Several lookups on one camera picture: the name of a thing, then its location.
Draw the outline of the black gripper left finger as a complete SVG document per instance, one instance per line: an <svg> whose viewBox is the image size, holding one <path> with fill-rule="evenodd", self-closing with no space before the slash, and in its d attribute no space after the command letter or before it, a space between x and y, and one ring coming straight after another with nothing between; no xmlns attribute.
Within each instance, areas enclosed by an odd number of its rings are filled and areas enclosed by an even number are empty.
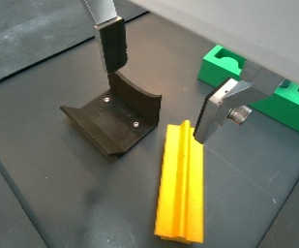
<svg viewBox="0 0 299 248"><path fill-rule="evenodd" d="M126 63L124 19L116 13L112 0L82 0L82 5L93 21L105 70L110 74Z"/></svg>

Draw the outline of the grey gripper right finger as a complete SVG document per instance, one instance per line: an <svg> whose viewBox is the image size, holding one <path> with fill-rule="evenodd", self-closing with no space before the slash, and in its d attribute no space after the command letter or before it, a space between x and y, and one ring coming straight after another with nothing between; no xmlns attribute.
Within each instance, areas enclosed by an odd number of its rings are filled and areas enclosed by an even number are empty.
<svg viewBox="0 0 299 248"><path fill-rule="evenodd" d="M226 120L237 125L250 113L246 107L269 97L284 77L250 61L244 62L240 80L228 78L205 97L193 129L193 138L205 143Z"/></svg>

